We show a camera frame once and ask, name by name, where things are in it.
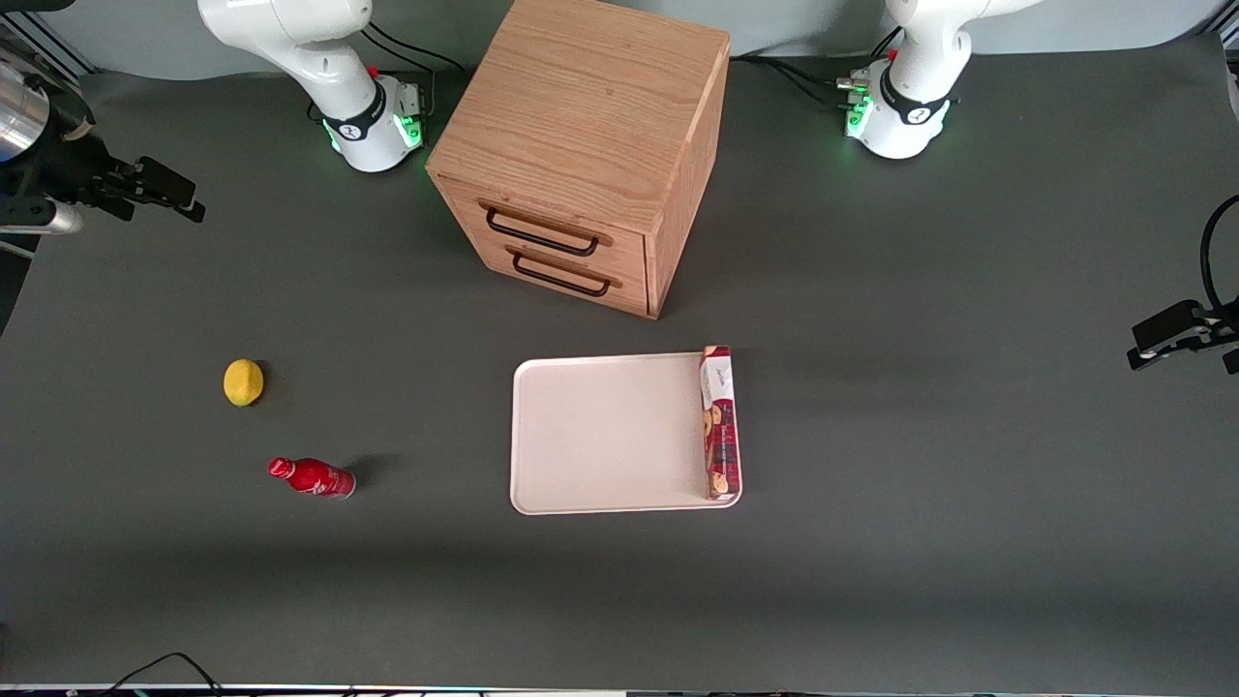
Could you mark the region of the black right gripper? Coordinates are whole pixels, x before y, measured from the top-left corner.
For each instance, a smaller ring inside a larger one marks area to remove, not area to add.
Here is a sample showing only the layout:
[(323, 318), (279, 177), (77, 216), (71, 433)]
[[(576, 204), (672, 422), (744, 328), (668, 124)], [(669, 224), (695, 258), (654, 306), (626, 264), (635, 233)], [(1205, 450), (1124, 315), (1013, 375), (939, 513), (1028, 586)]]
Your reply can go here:
[(138, 204), (155, 204), (203, 222), (195, 181), (150, 156), (121, 162), (94, 128), (93, 116), (2, 118), (2, 229), (81, 229), (79, 206), (131, 222)]

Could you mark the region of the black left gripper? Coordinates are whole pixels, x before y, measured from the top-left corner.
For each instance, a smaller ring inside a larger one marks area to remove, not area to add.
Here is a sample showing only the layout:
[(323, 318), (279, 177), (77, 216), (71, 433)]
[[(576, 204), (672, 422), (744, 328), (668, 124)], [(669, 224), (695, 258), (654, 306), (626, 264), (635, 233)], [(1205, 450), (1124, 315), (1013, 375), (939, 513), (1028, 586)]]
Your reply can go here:
[(1227, 374), (1239, 375), (1238, 300), (1225, 305), (1203, 306), (1182, 300), (1132, 326), (1132, 348), (1127, 363), (1141, 371), (1180, 352), (1230, 349), (1223, 357)]

